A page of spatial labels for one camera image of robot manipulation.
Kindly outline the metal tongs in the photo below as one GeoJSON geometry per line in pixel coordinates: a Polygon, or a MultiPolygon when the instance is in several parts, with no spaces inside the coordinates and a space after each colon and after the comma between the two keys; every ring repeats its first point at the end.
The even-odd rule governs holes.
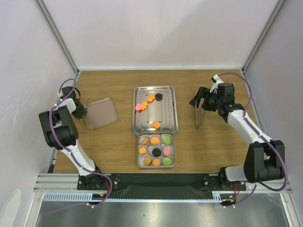
{"type": "Polygon", "coordinates": [[[195,108],[195,129],[198,130],[203,124],[206,110],[203,108],[195,108]]]}

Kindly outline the brown tin lid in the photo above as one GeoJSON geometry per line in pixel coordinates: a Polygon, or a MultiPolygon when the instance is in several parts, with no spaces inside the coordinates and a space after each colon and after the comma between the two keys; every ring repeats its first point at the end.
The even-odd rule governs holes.
{"type": "Polygon", "coordinates": [[[85,106],[87,129],[94,130],[118,121],[118,113],[112,98],[108,97],[85,106]]]}

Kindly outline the green round cookie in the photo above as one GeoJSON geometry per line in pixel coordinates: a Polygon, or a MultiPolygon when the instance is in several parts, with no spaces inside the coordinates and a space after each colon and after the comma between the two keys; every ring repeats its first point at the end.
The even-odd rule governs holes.
{"type": "Polygon", "coordinates": [[[172,138],[170,138],[170,137],[165,137],[165,138],[163,139],[163,142],[164,142],[165,145],[171,145],[171,144],[172,144],[172,138]]]}
{"type": "Polygon", "coordinates": [[[171,166],[172,165],[172,160],[170,157],[165,157],[163,160],[162,160],[162,164],[164,166],[171,166]]]}

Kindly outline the orange round dotted cookie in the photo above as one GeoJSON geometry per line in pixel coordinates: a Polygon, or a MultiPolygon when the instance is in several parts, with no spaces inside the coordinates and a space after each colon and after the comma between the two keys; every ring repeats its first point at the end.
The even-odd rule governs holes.
{"type": "Polygon", "coordinates": [[[152,144],[152,145],[159,145],[159,143],[160,143],[160,139],[158,138],[158,137],[151,137],[150,138],[150,143],[152,144]]]}

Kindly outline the pink round cookie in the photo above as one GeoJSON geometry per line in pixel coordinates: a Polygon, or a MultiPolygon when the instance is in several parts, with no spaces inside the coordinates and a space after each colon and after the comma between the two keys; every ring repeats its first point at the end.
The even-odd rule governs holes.
{"type": "Polygon", "coordinates": [[[170,150],[170,148],[168,148],[168,147],[165,147],[164,149],[163,149],[163,154],[165,155],[165,156],[170,156],[171,155],[171,150],[170,150]]]}

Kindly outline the orange scalloped flower cookie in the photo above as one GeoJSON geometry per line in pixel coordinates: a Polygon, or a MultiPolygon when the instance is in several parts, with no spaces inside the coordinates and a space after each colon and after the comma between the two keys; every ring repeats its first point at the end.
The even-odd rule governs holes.
{"type": "Polygon", "coordinates": [[[158,159],[158,158],[155,158],[155,159],[152,161],[152,165],[153,165],[153,166],[161,166],[161,160],[158,159]]]}

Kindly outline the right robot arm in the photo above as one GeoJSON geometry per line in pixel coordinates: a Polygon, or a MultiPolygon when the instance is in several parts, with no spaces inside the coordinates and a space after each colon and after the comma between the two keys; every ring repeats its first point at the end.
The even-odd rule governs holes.
{"type": "Polygon", "coordinates": [[[205,111],[217,112],[233,127],[248,147],[243,165],[221,168],[223,175],[218,185],[229,190],[235,181],[264,184],[267,181],[284,180],[280,190],[288,183],[285,167],[285,146],[280,140],[273,140],[264,134],[251,120],[246,109],[235,102],[234,85],[219,83],[212,88],[200,87],[190,105],[205,111]]]}

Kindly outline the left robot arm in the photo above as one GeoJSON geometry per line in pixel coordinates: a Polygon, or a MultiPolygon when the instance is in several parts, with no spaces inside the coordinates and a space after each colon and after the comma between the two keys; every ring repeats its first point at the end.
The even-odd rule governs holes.
{"type": "Polygon", "coordinates": [[[77,189],[100,189],[104,184],[104,177],[81,147],[73,121],[73,117],[81,119],[88,112],[76,93],[79,93],[77,88],[61,87],[59,101],[52,109],[41,112],[38,117],[47,145],[64,153],[76,166],[79,173],[77,189]]]}

